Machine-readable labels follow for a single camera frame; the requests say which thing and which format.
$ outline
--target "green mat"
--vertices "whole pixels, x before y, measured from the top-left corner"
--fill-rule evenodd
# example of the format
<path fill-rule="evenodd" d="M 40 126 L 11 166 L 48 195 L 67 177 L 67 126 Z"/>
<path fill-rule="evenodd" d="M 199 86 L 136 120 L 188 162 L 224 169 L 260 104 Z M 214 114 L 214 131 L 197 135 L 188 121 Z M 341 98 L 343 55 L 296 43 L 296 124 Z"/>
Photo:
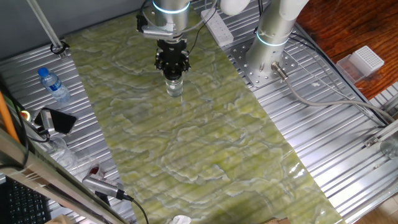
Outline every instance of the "green mat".
<path fill-rule="evenodd" d="M 198 20 L 190 14 L 190 26 Z M 166 93 L 156 41 L 136 31 L 135 15 L 67 42 L 126 192 L 151 224 L 176 215 L 192 223 L 344 223 L 206 28 L 178 98 Z"/>

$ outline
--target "power strip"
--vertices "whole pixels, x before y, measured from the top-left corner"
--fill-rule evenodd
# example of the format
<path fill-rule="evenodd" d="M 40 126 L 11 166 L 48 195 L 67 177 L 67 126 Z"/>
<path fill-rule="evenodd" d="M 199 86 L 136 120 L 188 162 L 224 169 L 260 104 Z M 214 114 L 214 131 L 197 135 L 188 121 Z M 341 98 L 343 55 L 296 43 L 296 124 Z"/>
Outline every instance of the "power strip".
<path fill-rule="evenodd" d="M 203 10 L 200 13 L 202 19 L 207 21 L 208 18 L 213 15 L 214 10 L 215 9 Z M 214 16 L 206 23 L 206 26 L 220 47 L 231 44 L 234 41 L 234 36 L 232 36 L 232 33 L 229 31 L 218 12 L 216 12 Z"/>

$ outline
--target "smartphone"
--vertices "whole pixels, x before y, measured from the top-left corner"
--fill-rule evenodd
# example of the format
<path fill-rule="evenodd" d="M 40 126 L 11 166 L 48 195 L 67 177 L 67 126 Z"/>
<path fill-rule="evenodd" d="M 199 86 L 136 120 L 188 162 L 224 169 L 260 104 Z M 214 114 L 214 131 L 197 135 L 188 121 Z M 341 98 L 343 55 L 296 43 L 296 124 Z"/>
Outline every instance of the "smartphone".
<path fill-rule="evenodd" d="M 72 128 L 77 122 L 77 117 L 65 114 L 50 108 L 42 108 L 42 110 L 49 110 L 52 117 L 52 122 L 54 123 L 54 129 L 58 133 L 69 134 Z M 36 116 L 34 123 L 43 126 L 43 120 L 40 113 Z"/>

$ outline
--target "keyboard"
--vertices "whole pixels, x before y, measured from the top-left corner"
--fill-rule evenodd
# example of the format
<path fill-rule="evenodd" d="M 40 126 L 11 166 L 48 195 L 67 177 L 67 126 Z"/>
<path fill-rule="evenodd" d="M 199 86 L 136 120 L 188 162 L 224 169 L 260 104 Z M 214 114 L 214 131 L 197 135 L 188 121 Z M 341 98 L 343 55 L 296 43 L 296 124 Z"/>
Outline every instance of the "keyboard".
<path fill-rule="evenodd" d="M 15 180 L 0 184 L 1 223 L 44 224 L 51 219 L 47 198 Z"/>

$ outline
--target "gray cable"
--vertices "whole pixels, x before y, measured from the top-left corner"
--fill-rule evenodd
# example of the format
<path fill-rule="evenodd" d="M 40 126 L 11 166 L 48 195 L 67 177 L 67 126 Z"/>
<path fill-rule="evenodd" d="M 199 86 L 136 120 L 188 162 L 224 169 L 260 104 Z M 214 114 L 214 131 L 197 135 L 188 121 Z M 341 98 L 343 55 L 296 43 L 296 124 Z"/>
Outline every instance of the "gray cable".
<path fill-rule="evenodd" d="M 293 42 L 292 40 L 289 39 L 290 42 L 292 42 L 294 45 L 296 45 L 298 42 Z M 334 88 L 332 88 L 330 85 L 328 85 L 327 83 L 325 83 L 322 79 L 318 78 L 316 75 L 314 75 L 313 73 L 311 73 L 310 71 L 308 71 L 300 62 L 298 62 L 293 56 L 291 56 L 291 54 L 289 54 L 286 50 L 284 50 L 284 52 L 290 57 L 292 58 L 300 67 L 302 67 L 308 74 L 312 75 L 312 77 L 318 79 L 319 81 L 321 81 L 324 85 L 326 85 L 327 87 L 329 87 L 329 89 L 333 90 L 334 92 L 336 92 L 337 94 L 345 97 L 347 100 L 351 100 L 348 96 L 344 95 L 344 93 L 342 92 L 342 90 L 339 88 L 339 86 L 337 85 L 337 83 L 329 76 L 329 74 L 327 73 L 327 71 L 325 70 L 325 68 L 321 65 L 321 63 L 318 61 L 319 59 L 315 58 L 311 52 L 309 52 L 306 48 L 300 46 L 299 44 L 297 44 L 296 46 L 299 46 L 302 50 L 306 51 L 309 55 L 312 56 L 312 58 L 317 61 L 317 63 L 319 64 L 319 66 L 321 66 L 321 68 L 323 69 L 323 72 L 325 72 L 326 76 L 333 82 L 333 84 L 335 85 L 335 87 L 340 90 L 337 91 Z M 382 123 L 381 121 L 379 121 L 378 119 L 375 119 L 371 113 L 368 112 L 368 110 L 366 110 L 365 108 L 358 106 L 358 105 L 354 105 L 357 109 L 359 109 L 360 111 L 362 111 L 362 113 L 367 116 L 369 119 L 371 119 L 372 121 L 374 121 L 375 123 L 377 123 L 380 126 L 384 126 L 385 124 Z"/>
<path fill-rule="evenodd" d="M 371 108 L 377 112 L 379 112 L 380 114 L 382 114 L 385 118 L 387 118 L 389 121 L 394 122 L 395 119 L 390 116 L 388 113 L 386 113 L 383 110 L 380 110 L 379 108 L 370 105 L 368 103 L 364 103 L 364 102 L 360 102 L 360 101 L 356 101 L 356 100 L 340 100 L 340 101 L 333 101 L 333 102 L 311 102 L 308 101 L 304 98 L 302 98 L 293 88 L 292 84 L 290 83 L 289 79 L 285 80 L 286 85 L 290 88 L 290 90 L 292 91 L 293 95 L 295 95 L 295 97 L 300 100 L 302 103 L 305 103 L 306 105 L 310 105 L 310 106 L 331 106 L 331 105 L 340 105 L 340 104 L 353 104 L 353 105 L 361 105 L 361 106 L 365 106 L 367 108 Z"/>

